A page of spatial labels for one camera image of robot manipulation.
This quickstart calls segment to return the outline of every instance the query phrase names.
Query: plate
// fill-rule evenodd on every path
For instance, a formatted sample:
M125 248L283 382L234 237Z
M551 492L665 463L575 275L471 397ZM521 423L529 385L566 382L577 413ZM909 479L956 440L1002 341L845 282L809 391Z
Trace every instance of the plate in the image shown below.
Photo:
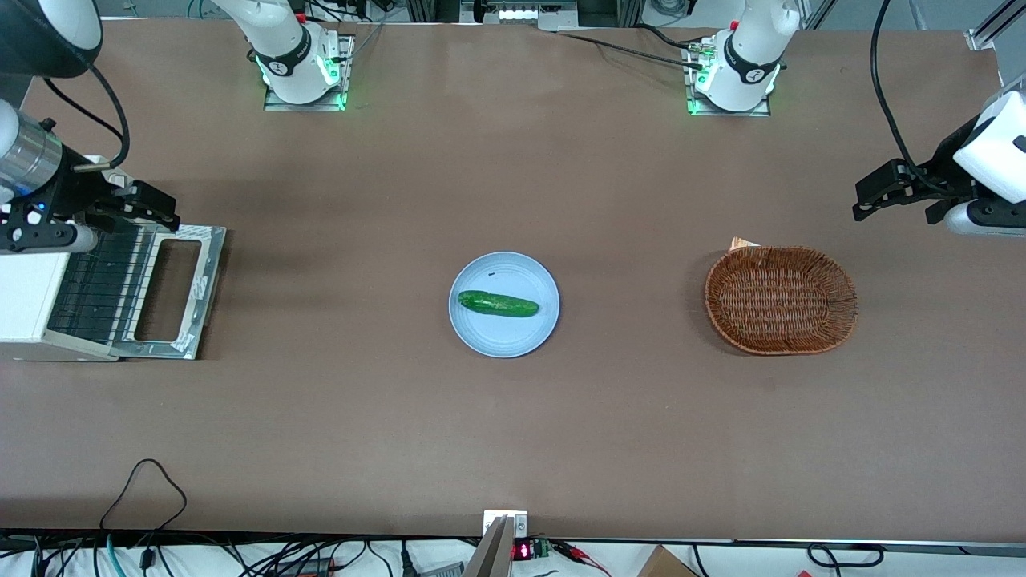
M527 318L474 312L460 304L464 291L485 291L535 301L538 313ZM464 267L449 291L449 320L468 347L496 358L521 356L537 349L556 328L559 288L541 263L519 253L491 253Z

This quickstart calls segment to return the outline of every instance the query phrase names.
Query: wicker basket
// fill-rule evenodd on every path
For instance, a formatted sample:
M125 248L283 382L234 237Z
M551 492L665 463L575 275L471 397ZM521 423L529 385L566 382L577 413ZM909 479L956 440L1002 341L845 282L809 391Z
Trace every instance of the wicker basket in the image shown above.
M706 278L706 309L732 345L752 354L816 354L855 330L852 279L819 251L749 246L732 251Z

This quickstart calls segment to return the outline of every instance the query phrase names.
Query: metal rack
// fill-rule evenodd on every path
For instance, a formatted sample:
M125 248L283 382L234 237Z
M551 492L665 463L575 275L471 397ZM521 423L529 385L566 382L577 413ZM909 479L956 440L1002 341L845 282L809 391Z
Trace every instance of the metal rack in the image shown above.
M213 299L225 229L183 225L169 232L157 225L122 223L103 234L89 253L69 258L47 329L111 347L118 356L196 357L200 334ZM173 341L139 339L160 244L200 243L182 324Z

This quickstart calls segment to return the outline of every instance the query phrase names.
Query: robot logo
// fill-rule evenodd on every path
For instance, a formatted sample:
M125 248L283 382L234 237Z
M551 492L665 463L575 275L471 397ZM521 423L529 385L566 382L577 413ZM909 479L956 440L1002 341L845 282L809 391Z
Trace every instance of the robot logo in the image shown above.
M278 61L272 61L267 65L267 68L277 76L284 76L288 74L288 67Z

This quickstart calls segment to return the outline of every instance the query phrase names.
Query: digital display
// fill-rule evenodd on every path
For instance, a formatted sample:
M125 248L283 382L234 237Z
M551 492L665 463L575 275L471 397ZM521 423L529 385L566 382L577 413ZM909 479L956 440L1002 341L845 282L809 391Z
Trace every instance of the digital display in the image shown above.
M530 541L530 539L517 539L516 543L513 545L513 551L510 559L513 561L528 561L534 559L535 551Z

